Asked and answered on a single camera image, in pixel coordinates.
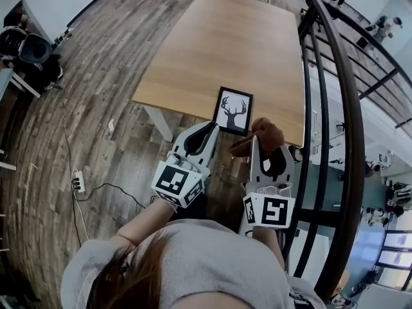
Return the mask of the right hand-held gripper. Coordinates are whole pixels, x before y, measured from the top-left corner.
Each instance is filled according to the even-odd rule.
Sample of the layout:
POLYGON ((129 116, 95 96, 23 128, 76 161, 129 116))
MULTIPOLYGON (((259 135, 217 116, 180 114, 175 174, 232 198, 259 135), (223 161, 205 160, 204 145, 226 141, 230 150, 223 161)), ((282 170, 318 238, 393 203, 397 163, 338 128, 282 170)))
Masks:
POLYGON ((264 170, 264 152, 259 138, 254 135, 250 151, 249 181, 245 184, 243 197, 243 220, 254 227, 270 229, 287 229, 290 226, 295 198, 292 197, 293 158, 287 145, 282 145, 275 151, 275 168, 277 178, 275 183, 269 182, 270 176, 264 170))

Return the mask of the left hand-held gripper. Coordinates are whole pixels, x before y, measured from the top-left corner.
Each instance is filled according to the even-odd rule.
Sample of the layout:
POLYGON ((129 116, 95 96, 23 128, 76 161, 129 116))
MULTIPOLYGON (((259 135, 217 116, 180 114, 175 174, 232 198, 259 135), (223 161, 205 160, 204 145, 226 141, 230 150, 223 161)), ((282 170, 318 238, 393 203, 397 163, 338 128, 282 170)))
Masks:
POLYGON ((201 193, 217 159, 219 125, 202 122, 178 135, 167 158, 159 162, 151 188, 169 203, 186 209, 201 193))

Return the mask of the brown cloth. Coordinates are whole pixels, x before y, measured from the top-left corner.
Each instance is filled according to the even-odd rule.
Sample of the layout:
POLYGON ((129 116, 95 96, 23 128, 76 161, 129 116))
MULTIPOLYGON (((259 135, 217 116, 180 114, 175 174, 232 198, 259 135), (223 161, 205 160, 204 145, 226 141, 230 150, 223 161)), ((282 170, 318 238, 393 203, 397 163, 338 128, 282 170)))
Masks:
POLYGON ((252 139, 254 136, 257 136, 259 139, 264 158, 268 158, 272 152, 285 144, 282 130, 271 123, 268 118, 261 117, 252 123, 251 134, 230 146, 229 151, 231 155, 235 157, 248 156, 252 149, 252 139))

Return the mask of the framed deer picture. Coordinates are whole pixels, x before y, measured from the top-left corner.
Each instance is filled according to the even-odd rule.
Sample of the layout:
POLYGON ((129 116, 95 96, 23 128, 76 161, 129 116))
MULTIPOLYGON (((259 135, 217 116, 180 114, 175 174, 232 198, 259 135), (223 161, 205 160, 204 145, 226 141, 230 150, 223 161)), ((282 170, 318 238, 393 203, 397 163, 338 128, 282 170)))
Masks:
POLYGON ((248 135, 253 95, 235 89, 220 87, 213 121, 220 131, 233 135, 248 135))

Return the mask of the person's right forearm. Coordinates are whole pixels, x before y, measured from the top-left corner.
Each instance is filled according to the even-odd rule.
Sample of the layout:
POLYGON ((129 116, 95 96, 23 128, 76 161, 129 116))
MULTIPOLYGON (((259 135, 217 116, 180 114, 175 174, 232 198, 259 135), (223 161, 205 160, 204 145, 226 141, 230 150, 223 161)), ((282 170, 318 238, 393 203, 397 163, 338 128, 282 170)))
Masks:
POLYGON ((264 227, 253 227, 252 238, 266 245, 274 253, 281 268, 286 270, 285 261, 279 246, 276 230, 264 227))

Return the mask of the person's left forearm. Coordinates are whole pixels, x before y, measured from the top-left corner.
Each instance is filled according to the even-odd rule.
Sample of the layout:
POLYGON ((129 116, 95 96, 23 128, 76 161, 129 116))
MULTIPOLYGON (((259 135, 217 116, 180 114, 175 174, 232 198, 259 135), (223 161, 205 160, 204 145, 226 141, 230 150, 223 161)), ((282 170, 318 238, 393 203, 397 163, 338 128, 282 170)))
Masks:
POLYGON ((139 215, 121 227, 110 239, 120 247, 135 248, 151 234, 165 227, 176 207, 163 199, 156 199, 139 215))

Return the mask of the white table leg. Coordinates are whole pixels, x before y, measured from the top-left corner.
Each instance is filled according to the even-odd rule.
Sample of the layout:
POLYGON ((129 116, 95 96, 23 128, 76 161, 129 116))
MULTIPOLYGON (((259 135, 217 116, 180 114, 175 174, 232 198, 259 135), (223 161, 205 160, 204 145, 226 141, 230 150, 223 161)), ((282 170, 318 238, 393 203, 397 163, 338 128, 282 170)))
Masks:
POLYGON ((148 105, 143 105, 143 108, 149 115, 149 118, 153 121, 153 124, 156 126, 159 133, 163 136, 164 140, 167 142, 172 142, 173 134, 171 133, 171 130, 169 129, 169 126, 160 109, 148 105))

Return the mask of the person's black trousers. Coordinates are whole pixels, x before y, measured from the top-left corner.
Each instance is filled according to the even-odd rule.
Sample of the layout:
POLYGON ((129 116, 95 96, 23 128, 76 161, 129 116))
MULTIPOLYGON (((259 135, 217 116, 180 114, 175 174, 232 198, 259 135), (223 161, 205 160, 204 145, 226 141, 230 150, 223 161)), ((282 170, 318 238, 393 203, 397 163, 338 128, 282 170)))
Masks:
POLYGON ((204 192, 199 193, 187 207, 187 217, 190 219, 206 220, 208 197, 204 192))

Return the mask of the dark metal railing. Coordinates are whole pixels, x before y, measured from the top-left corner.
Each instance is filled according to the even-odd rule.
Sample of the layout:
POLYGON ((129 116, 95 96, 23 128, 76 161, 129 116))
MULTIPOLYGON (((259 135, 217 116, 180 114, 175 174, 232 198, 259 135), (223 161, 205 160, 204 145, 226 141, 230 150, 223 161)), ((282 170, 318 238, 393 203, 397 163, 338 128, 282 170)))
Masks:
POLYGON ((283 255, 288 256, 299 222, 309 225, 308 235, 300 255, 295 276, 302 276, 311 251, 313 249, 317 229, 320 226, 334 230, 329 253, 321 269, 314 290, 324 303, 327 303, 338 285, 344 268, 350 256, 350 250, 355 240, 357 225, 361 213, 361 200, 364 193, 364 159, 366 157, 365 138, 374 140, 379 145, 389 149, 405 163, 412 166, 412 80, 400 64, 381 45, 376 49, 392 65, 392 70, 379 79, 366 91, 359 91, 353 73, 349 55, 345 49, 345 37, 341 35, 334 24, 340 19, 351 29, 374 43, 367 31, 352 18, 342 13, 334 6, 322 1, 312 0, 309 4, 315 7, 318 17, 315 23, 324 27, 325 43, 331 50, 331 60, 335 64, 335 73, 339 81, 344 122, 344 179, 342 186, 341 206, 337 212, 326 211, 323 208, 328 176, 328 159, 330 150, 328 94, 323 67, 323 55, 319 48, 319 39, 315 36, 313 25, 305 37, 299 36, 304 72, 304 135, 303 161, 297 187, 296 203, 292 213, 292 222, 286 233, 283 255), (312 209, 304 209, 303 199, 306 190, 308 166, 310 158, 311 137, 311 82, 309 66, 313 64, 318 71, 318 81, 321 101, 321 157, 315 203, 312 209), (404 129, 403 123, 395 123, 387 112, 370 100, 370 95, 383 87, 394 76, 400 75, 411 89, 406 95, 407 108, 411 117, 405 121, 410 130, 404 129))

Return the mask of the white power strip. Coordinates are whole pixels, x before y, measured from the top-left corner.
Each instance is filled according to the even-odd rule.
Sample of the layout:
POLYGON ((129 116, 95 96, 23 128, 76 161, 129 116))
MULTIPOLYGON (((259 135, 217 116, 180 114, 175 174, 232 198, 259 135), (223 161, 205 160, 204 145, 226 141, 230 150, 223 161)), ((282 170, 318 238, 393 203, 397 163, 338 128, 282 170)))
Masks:
POLYGON ((73 186, 73 189, 78 193, 86 192, 86 186, 84 183, 84 176, 82 171, 76 169, 72 172, 71 184, 73 186))

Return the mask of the black-framed window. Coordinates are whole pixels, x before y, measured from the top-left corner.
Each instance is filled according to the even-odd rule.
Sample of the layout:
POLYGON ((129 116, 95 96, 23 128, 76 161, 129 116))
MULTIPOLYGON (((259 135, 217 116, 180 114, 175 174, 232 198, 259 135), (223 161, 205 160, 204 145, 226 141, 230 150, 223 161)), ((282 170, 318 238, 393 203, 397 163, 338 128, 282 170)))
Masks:
POLYGON ((386 231, 376 265, 411 270, 412 230, 386 231))

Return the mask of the black office chair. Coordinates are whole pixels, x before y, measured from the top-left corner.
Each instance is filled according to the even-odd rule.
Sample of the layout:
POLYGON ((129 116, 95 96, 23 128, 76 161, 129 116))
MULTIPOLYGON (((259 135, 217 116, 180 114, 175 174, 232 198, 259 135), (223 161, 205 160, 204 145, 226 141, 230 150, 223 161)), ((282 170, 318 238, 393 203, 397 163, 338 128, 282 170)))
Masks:
POLYGON ((309 29, 312 27, 314 22, 316 22, 317 17, 317 9, 311 6, 303 15, 303 18, 301 19, 299 26, 297 28, 300 37, 305 37, 308 34, 309 29))

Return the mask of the white desk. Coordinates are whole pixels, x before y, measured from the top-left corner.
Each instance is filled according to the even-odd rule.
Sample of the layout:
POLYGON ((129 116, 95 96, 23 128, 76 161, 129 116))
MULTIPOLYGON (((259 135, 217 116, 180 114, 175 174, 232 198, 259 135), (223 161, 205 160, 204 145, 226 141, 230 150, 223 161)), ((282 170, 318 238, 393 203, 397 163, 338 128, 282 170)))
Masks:
POLYGON ((41 94, 35 91, 30 85, 28 85, 18 74, 16 74, 11 68, 0 69, 0 101, 9 85, 12 83, 19 90, 30 92, 34 97, 40 98, 41 94))

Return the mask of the grey and black chair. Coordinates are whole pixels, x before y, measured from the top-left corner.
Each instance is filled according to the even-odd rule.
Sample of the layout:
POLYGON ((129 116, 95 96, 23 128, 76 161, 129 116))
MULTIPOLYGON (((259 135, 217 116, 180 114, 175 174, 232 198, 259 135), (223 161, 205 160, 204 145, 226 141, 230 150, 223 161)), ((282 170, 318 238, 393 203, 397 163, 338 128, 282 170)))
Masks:
POLYGON ((4 27, 0 32, 0 55, 3 57, 41 64, 51 54, 51 44, 40 35, 28 33, 17 26, 4 27))

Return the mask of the white slatted rack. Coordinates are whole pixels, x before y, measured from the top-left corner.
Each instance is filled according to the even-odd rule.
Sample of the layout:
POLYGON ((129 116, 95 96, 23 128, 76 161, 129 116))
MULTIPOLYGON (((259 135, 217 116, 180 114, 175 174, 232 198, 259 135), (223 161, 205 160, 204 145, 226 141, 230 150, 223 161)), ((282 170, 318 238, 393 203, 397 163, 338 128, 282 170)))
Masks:
MULTIPOLYGON (((17 167, 15 165, 3 161, 4 154, 5 151, 0 149, 0 168, 16 171, 17 167)), ((9 248, 0 248, 0 254, 2 254, 3 252, 8 252, 9 250, 9 248)))

